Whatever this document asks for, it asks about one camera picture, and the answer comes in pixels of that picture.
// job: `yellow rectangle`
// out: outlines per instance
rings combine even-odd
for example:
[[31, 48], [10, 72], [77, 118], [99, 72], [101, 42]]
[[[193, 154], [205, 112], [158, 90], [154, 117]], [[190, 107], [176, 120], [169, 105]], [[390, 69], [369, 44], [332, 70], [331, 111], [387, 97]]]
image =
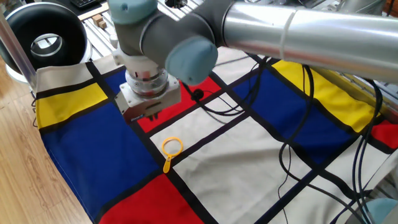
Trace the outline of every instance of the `yellow rectangle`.
[[37, 125], [44, 128], [65, 121], [75, 113], [85, 110], [108, 97], [97, 83], [69, 93], [38, 99]]
[[[303, 91], [303, 71], [301, 64], [280, 61], [273, 67], [286, 79]], [[310, 83], [305, 74], [305, 92], [310, 93]], [[315, 92], [314, 97], [342, 123], [351, 126], [359, 133], [373, 117], [374, 108], [369, 104], [355, 100], [347, 92], [329, 82], [312, 70]]]

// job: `blue patch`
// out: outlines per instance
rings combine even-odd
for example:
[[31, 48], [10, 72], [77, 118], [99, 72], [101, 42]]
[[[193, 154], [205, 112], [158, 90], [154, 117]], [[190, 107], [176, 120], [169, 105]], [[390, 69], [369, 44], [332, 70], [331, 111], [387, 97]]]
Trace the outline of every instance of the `blue patch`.
[[42, 139], [91, 219], [106, 202], [159, 168], [112, 103]]
[[108, 78], [105, 78], [106, 83], [111, 87], [114, 94], [118, 94], [120, 92], [120, 85], [126, 82], [126, 71], [120, 71]]
[[[251, 78], [252, 85], [256, 78], [257, 76]], [[249, 81], [246, 81], [233, 90], [244, 98], [249, 91], [248, 85]], [[281, 136], [287, 139], [293, 134], [305, 114], [306, 107], [303, 98], [268, 70], [263, 72], [259, 94], [252, 108]], [[301, 145], [316, 163], [320, 164], [352, 137], [323, 115], [316, 106], [313, 106], [307, 122], [294, 141]]]

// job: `blue joint cap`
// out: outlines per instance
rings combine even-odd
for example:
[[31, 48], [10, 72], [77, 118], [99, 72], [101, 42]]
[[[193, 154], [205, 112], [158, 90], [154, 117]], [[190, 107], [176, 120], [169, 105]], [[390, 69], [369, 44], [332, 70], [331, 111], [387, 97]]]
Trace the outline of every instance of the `blue joint cap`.
[[109, 0], [112, 20], [127, 25], [139, 22], [157, 9], [157, 0]]
[[197, 85], [210, 74], [217, 62], [217, 47], [204, 37], [179, 43], [165, 61], [166, 70], [187, 85]]

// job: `yellow magnifying glass handle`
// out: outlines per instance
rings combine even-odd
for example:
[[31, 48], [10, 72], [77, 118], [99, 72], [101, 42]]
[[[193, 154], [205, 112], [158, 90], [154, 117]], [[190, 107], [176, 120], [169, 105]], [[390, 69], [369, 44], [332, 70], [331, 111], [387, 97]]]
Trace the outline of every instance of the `yellow magnifying glass handle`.
[[164, 166], [163, 166], [163, 173], [166, 174], [169, 172], [170, 166], [171, 166], [171, 161], [172, 161], [172, 157], [168, 156], [166, 159], [166, 162], [164, 163]]

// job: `wooden floor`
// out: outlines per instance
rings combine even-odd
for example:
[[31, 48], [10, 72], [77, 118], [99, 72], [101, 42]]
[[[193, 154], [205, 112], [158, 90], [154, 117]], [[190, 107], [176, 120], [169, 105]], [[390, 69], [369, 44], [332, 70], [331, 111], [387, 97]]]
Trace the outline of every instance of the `wooden floor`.
[[0, 58], [0, 223], [91, 223], [32, 125], [32, 101]]

